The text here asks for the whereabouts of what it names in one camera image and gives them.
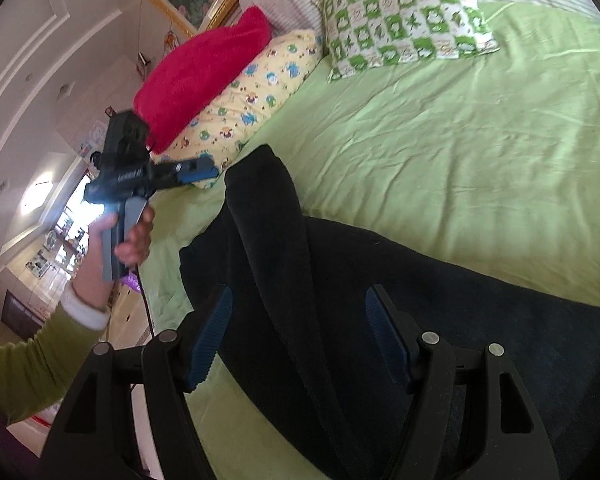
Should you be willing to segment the green sleeve left forearm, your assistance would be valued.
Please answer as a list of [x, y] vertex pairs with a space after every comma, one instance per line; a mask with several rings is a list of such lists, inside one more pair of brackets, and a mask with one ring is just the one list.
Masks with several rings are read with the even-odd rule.
[[109, 322], [69, 284], [34, 337], [0, 346], [0, 421], [9, 426], [61, 400]]

